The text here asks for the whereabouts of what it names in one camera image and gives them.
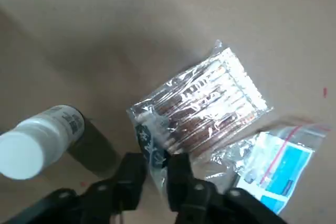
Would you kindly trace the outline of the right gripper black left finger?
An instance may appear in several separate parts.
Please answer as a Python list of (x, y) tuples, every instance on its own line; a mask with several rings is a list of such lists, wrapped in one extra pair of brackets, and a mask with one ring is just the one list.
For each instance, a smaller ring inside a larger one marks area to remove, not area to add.
[(146, 159), (126, 153), (115, 174), (78, 195), (61, 188), (7, 220), (7, 223), (109, 223), (112, 216), (136, 210), (146, 179)]

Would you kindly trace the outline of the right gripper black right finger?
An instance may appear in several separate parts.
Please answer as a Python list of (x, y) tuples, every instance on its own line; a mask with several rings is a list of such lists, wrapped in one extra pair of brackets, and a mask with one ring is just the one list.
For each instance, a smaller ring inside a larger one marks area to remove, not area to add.
[(177, 212), (175, 223), (285, 223), (246, 190), (221, 194), (213, 183), (195, 178), (186, 153), (169, 159), (167, 198)]

